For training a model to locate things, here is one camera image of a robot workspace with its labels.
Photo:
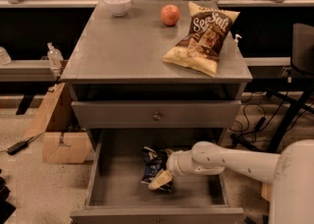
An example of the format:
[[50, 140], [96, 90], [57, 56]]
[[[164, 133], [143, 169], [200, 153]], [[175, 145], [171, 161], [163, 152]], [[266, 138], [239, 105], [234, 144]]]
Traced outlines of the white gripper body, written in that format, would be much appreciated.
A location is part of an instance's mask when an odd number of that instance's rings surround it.
[[219, 175], [225, 171], [221, 166], [209, 166], [204, 167], [201, 164], [196, 163], [192, 159], [191, 151], [174, 151], [170, 154], [167, 160], [167, 169], [173, 176], [212, 176]]

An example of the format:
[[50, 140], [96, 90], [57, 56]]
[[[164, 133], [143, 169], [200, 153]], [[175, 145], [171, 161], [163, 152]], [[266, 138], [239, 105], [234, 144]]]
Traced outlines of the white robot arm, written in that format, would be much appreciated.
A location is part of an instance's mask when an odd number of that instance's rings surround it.
[[272, 187], [268, 224], [314, 224], [314, 140], [300, 140], [280, 154], [224, 148], [199, 141], [173, 151], [149, 183], [157, 190], [175, 176], [218, 175], [230, 169]]

